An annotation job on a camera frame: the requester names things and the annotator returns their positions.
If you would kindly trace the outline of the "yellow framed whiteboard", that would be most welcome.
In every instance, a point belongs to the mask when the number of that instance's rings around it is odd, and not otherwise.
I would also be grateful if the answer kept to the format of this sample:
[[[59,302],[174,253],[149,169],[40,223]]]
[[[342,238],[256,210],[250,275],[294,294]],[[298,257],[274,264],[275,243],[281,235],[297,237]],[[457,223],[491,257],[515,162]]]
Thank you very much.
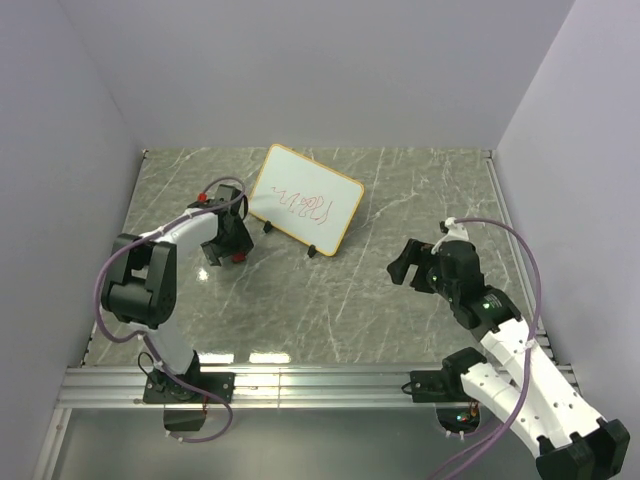
[[[274,144],[249,195],[249,213],[318,253],[333,256],[364,191],[361,182]]]

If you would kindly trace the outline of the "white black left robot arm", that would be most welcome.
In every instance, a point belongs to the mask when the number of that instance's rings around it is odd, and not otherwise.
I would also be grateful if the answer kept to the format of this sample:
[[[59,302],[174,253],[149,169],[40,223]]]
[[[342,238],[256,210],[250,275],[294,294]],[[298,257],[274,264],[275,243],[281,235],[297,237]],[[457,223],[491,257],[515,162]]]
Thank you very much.
[[[199,193],[178,218],[141,235],[121,234],[97,282],[102,309],[131,328],[146,345],[152,365],[146,376],[148,403],[228,402],[234,388],[229,373],[207,374],[198,354],[173,320],[178,299],[178,265],[201,250],[221,267],[240,263],[254,243],[244,224],[246,194],[235,178],[212,184],[213,194]]]

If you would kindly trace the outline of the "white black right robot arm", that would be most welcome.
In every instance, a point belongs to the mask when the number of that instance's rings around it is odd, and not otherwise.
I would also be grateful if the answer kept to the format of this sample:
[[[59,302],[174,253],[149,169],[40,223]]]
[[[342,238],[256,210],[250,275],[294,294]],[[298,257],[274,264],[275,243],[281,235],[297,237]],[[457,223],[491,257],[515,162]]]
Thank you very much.
[[[432,476],[456,479],[507,432],[531,452],[542,479],[611,479],[623,467],[630,434],[608,420],[569,383],[536,339],[539,320],[526,321],[509,296],[486,283],[469,219],[442,221],[442,238],[430,244],[407,241],[387,267],[395,285],[447,301],[459,325],[481,345],[442,362],[438,372],[413,371],[403,385],[415,403],[476,402],[500,426],[436,469]]]

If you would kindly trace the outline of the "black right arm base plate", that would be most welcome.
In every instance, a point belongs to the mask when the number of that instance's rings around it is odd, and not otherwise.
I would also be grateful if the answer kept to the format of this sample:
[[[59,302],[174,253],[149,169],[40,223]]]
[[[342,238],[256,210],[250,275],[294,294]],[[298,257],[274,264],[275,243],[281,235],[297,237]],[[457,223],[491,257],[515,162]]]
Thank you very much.
[[[441,370],[414,370],[401,391],[412,398],[413,403],[462,403],[472,402],[462,388],[460,376]]]

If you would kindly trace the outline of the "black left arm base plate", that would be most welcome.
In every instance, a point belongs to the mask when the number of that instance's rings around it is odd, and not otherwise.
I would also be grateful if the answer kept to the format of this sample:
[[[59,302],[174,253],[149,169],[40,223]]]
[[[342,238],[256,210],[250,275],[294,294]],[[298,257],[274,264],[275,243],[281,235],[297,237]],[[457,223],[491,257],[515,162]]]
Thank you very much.
[[[203,395],[209,394],[220,397],[227,403],[231,402],[234,391],[235,374],[231,372],[199,373],[195,379],[182,379],[183,383],[190,381],[190,387],[177,383],[166,373],[154,370],[147,376],[143,393],[145,404],[192,404],[219,403],[219,400],[211,400]]]

